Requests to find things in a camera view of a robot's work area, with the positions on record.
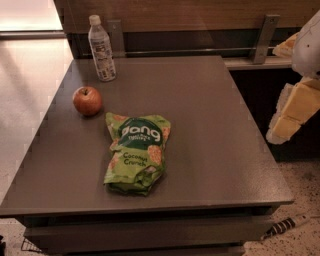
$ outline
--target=printed logo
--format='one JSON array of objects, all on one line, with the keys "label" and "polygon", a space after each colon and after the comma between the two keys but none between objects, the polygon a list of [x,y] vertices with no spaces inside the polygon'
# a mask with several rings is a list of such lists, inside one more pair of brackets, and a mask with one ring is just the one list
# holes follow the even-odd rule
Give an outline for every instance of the printed logo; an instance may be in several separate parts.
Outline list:
[{"label": "printed logo", "polygon": [[119,127],[119,145],[146,150],[150,145],[162,144],[162,132],[153,122],[142,118],[129,118]]}]

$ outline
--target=speckled floor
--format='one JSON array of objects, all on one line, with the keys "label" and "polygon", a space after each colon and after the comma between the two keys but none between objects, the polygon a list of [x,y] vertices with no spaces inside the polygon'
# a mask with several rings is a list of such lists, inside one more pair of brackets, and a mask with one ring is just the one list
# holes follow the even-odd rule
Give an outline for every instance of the speckled floor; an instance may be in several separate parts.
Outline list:
[{"label": "speckled floor", "polygon": [[[301,213],[320,215],[320,160],[278,163],[295,195],[292,205],[280,207],[275,221]],[[14,219],[0,219],[0,234],[7,244],[6,256],[43,255],[22,251],[24,228]],[[244,256],[317,256],[320,255],[320,217],[262,242],[247,242]]]}]

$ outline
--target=snack bag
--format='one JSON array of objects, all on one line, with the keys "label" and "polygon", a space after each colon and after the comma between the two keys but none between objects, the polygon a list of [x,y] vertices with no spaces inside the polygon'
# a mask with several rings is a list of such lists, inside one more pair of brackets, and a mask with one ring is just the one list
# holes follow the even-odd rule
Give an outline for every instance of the snack bag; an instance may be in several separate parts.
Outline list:
[{"label": "snack bag", "polygon": [[159,115],[138,118],[106,114],[113,143],[104,184],[122,193],[147,195],[165,170],[170,122]]}]

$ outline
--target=metal bracket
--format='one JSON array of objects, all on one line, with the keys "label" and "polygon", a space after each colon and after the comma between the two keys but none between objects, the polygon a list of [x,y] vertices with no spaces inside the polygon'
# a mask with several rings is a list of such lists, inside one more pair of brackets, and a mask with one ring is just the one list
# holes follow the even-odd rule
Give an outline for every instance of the metal bracket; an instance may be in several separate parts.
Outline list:
[{"label": "metal bracket", "polygon": [[259,39],[252,54],[253,64],[263,64],[268,54],[270,41],[277,27],[280,15],[266,15]]},{"label": "metal bracket", "polygon": [[108,20],[107,25],[113,56],[125,57],[126,52],[124,48],[121,20]]}]

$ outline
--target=glass panel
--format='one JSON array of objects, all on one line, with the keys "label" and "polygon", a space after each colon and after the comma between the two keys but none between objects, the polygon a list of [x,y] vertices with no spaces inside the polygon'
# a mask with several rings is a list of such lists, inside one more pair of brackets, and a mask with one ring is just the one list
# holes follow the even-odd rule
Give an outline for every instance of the glass panel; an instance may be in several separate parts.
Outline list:
[{"label": "glass panel", "polygon": [[53,0],[0,0],[0,31],[62,30]]}]

